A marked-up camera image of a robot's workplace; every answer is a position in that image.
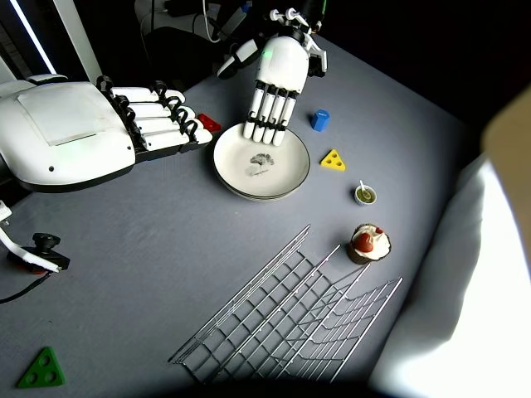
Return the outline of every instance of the robotic arm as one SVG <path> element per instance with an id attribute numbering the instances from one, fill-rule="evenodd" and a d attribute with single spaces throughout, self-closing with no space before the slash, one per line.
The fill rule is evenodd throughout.
<path id="1" fill-rule="evenodd" d="M 306 76 L 324 76 L 327 59 L 326 51 L 321 50 L 311 37 L 312 27 L 294 8 L 289 8 L 285 14 L 272 10 L 270 19 L 280 23 L 282 28 L 279 35 L 263 47 L 243 135 L 257 143 L 279 146 Z M 318 30 L 321 21 L 314 26 Z M 238 66 L 254 60 L 258 50 L 256 40 L 244 43 L 217 75 L 221 78 L 233 75 Z"/>

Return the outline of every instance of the table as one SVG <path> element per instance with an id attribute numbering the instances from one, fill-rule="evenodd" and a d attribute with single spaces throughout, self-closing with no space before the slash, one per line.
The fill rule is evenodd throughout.
<path id="1" fill-rule="evenodd" d="M 404 283 L 342 374 L 368 376 L 451 194 L 466 131 L 395 80 L 317 41 L 329 73 L 307 80 L 290 122 L 311 158 L 294 195 L 271 203 L 235 196 L 205 149 L 141 163 L 84 191 L 31 194 L 14 207 L 7 233 L 22 244 L 37 231 L 60 236 L 57 251 L 71 267 L 0 308 L 1 396 L 27 396 L 14 386 L 44 346 L 54 348 L 66 384 L 40 396 L 141 396 L 190 384 L 169 356 L 309 223 L 303 251 L 313 260 L 363 222 L 392 240 L 392 253 L 360 285 L 398 276 Z M 245 117 L 254 74 L 252 66 L 230 80 L 211 76 L 186 93 L 187 104 L 227 129 Z M 319 108 L 331 114 L 322 133 L 309 125 Z M 331 148 L 346 172 L 319 166 Z M 377 190 L 374 206 L 355 204 L 360 178 Z M 2 296 L 35 279 L 8 266 L 5 254 L 2 247 Z M 332 261 L 352 269 L 343 250 Z"/>

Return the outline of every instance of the green triangle block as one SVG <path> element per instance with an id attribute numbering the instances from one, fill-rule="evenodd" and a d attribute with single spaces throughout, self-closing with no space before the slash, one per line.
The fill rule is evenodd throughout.
<path id="1" fill-rule="evenodd" d="M 18 388 L 53 387 L 65 384 L 65 376 L 51 347 L 44 347 L 17 384 Z"/>

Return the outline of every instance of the stacked plate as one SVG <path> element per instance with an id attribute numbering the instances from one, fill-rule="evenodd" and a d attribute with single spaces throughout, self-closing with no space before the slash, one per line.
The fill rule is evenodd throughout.
<path id="1" fill-rule="evenodd" d="M 243 138 L 243 124 L 237 124 L 217 140 L 214 166 L 223 184 L 238 196 L 275 201 L 302 185 L 309 173 L 309 154 L 289 130 L 275 147 Z"/>

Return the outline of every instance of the white led light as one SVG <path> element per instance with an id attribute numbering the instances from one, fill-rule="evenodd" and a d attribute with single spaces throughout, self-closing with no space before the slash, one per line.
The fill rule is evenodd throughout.
<path id="1" fill-rule="evenodd" d="M 55 75 L 57 73 L 55 68 L 51 64 L 50 59 L 48 58 L 46 53 L 44 52 L 44 49 L 42 48 L 41 43 L 39 42 L 39 39 L 37 39 L 37 36 L 35 36 L 35 32 L 33 31 L 32 26 L 30 25 L 30 22 L 27 21 L 26 16 L 24 15 L 24 12 L 22 12 L 22 9 L 18 5 L 17 0 L 9 0 L 9 1 L 11 2 L 11 5 L 15 9 L 15 12 L 17 12 L 17 15 L 20 18 L 22 25 L 24 25 L 24 27 L 26 28 L 27 34 L 30 35 L 30 38 L 32 39 L 33 44 L 35 45 L 35 48 L 37 49 L 37 51 L 39 51 L 39 54 L 41 54 L 41 58 L 46 64 L 46 66 L 48 67 L 48 70 L 50 71 L 50 73 Z"/>

